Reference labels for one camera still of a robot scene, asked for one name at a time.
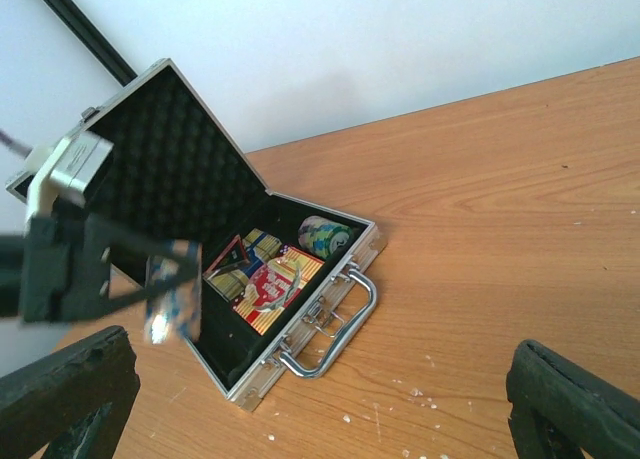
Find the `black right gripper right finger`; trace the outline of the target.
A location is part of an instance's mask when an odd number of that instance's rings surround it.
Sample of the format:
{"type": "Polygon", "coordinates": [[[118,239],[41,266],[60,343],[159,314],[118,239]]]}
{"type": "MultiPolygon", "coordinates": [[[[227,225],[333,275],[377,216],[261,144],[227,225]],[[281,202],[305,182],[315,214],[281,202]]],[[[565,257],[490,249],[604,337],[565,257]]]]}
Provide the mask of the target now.
{"type": "Polygon", "coordinates": [[[637,458],[639,401],[535,340],[506,376],[520,458],[637,458]]]}

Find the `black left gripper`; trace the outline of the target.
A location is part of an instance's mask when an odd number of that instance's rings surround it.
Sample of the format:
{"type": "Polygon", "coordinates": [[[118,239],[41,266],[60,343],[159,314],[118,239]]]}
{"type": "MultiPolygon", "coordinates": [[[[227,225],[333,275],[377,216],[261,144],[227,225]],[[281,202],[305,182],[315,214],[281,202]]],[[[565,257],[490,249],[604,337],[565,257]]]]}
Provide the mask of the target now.
{"type": "Polygon", "coordinates": [[[98,215],[84,221],[34,216],[29,220],[19,312],[26,323],[95,320],[154,300],[196,278],[198,261],[163,241],[98,215]],[[132,270],[139,285],[109,296],[111,267],[132,270]]]}

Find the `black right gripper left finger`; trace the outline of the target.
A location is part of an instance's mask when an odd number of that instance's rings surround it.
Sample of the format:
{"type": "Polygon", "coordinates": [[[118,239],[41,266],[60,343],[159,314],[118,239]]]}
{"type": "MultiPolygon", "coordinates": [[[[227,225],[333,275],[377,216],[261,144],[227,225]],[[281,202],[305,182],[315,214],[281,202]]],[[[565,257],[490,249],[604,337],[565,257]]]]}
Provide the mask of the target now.
{"type": "Polygon", "coordinates": [[[1,456],[111,458],[140,379],[127,332],[109,326],[1,378],[1,456]]]}

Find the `blue white chip stack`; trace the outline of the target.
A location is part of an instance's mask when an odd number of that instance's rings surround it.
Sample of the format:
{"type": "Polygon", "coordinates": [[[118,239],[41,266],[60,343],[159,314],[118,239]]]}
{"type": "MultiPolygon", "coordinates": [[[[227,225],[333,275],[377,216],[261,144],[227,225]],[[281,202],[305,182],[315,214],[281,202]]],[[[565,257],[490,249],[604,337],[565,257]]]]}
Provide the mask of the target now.
{"type": "Polygon", "coordinates": [[[202,247],[187,240],[172,240],[169,246],[174,253],[196,264],[196,275],[175,289],[146,301],[143,335],[153,345],[178,339],[196,341],[201,332],[202,247]]]}

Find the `blue Texas Hold'em card deck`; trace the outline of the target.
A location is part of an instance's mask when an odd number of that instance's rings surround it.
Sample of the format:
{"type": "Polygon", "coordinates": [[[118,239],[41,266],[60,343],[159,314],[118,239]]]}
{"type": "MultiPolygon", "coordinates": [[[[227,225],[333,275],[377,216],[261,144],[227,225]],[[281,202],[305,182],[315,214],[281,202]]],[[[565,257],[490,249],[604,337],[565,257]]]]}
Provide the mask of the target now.
{"type": "Polygon", "coordinates": [[[275,258],[280,251],[282,241],[260,229],[254,228],[243,238],[249,257],[249,264],[229,273],[204,281],[219,293],[227,302],[240,296],[251,276],[269,260],[275,258]]]}

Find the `red green triangular button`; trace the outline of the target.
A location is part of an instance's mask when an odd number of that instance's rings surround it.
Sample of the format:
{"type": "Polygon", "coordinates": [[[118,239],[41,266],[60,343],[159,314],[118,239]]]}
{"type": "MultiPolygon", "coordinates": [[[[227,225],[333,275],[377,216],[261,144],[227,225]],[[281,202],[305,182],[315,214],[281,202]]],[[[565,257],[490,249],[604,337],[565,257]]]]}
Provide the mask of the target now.
{"type": "Polygon", "coordinates": [[[240,269],[248,264],[249,257],[243,240],[239,234],[236,234],[203,271],[203,278],[212,280],[216,276],[240,269]]]}

